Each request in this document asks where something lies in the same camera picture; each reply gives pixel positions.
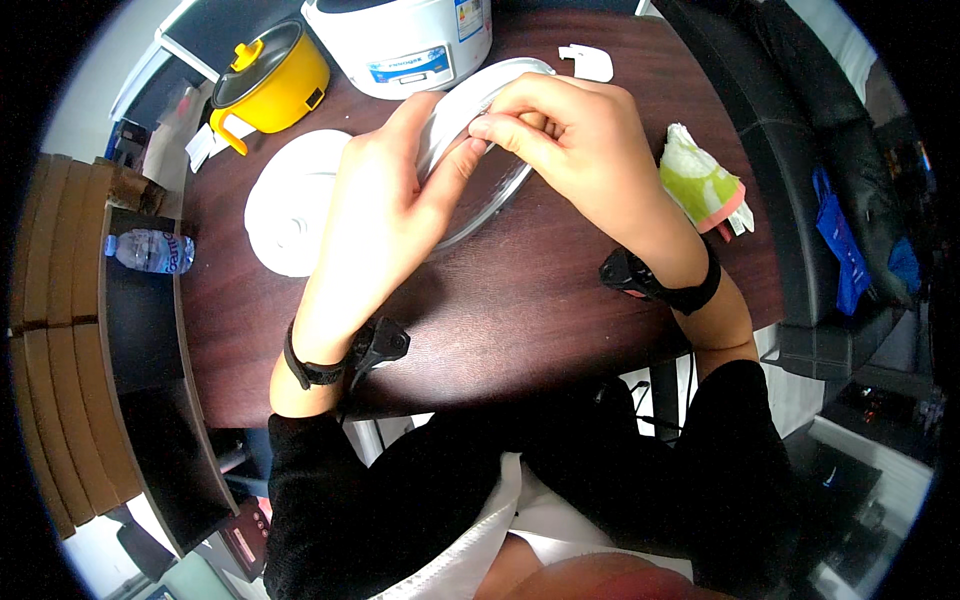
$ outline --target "table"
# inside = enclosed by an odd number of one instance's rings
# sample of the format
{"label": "table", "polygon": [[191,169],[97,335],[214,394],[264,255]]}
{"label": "table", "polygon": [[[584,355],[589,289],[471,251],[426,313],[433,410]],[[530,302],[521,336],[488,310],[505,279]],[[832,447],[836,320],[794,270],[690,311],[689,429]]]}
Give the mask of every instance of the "table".
{"label": "table", "polygon": [[[654,156],[662,153],[667,126],[681,122],[742,178],[756,232],[730,244],[713,232],[709,237],[743,292],[754,327],[780,320],[780,274],[764,201],[729,116],[681,40],[655,17],[570,10],[495,15],[487,63],[531,56],[572,75],[573,62],[557,57],[557,47],[570,42],[610,53],[612,83],[636,97]],[[181,280],[182,311],[209,427],[265,426],[271,369],[306,282],[272,273],[252,252],[243,209],[260,171],[299,135],[368,132],[398,105],[363,95],[331,67],[317,110],[284,132],[253,133],[247,156],[220,153],[187,182],[184,230],[195,236],[197,259]],[[512,205],[422,265],[387,301],[383,314],[410,333],[410,352],[358,387],[361,413],[508,401],[684,353],[685,339],[665,305],[600,285],[597,269],[615,247],[534,174]]]}

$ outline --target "rice cooker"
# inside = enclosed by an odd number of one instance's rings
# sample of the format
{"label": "rice cooker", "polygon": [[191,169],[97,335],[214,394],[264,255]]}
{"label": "rice cooker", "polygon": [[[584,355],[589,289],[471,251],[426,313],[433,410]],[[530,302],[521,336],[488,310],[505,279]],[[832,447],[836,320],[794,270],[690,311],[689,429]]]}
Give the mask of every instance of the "rice cooker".
{"label": "rice cooker", "polygon": [[350,82],[384,100],[450,89],[493,42],[490,0],[307,0],[300,11]]}

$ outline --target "yellow pot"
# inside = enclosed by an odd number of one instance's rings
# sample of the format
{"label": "yellow pot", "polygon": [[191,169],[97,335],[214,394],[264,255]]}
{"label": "yellow pot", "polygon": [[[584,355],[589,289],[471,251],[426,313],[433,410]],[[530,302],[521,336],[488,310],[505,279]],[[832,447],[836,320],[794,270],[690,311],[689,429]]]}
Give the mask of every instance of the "yellow pot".
{"label": "yellow pot", "polygon": [[330,67],[296,20],[284,21],[248,44],[213,88],[210,127],[238,153],[247,144],[224,128],[235,114],[264,133],[285,130],[324,98]]}

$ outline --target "blue bottle cap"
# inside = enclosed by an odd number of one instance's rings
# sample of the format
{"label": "blue bottle cap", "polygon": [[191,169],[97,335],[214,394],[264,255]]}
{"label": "blue bottle cap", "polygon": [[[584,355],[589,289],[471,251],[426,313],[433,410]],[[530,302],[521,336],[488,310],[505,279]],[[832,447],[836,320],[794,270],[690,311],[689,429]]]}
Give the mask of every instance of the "blue bottle cap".
{"label": "blue bottle cap", "polygon": [[117,253],[117,236],[108,235],[107,241],[104,243],[104,254],[107,256],[113,256]]}

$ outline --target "wrist-mounted device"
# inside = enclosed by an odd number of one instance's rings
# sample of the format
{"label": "wrist-mounted device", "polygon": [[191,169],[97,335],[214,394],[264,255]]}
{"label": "wrist-mounted device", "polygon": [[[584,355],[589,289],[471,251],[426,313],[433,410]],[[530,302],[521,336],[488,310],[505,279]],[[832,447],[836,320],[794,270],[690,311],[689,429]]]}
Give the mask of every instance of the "wrist-mounted device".
{"label": "wrist-mounted device", "polygon": [[625,248],[614,250],[601,265],[600,282],[646,301],[663,300],[688,317],[703,308],[720,285],[720,263],[707,240],[704,240],[704,246],[708,256],[707,278],[700,285],[677,289],[663,287],[650,268]]}
{"label": "wrist-mounted device", "polygon": [[364,374],[403,358],[410,348],[407,332],[386,317],[368,320],[353,336],[347,355],[336,365],[301,362],[294,352],[293,334],[294,322],[291,321],[283,342],[283,357],[304,390],[309,390],[311,385],[336,383],[346,371],[354,372],[352,388]]}

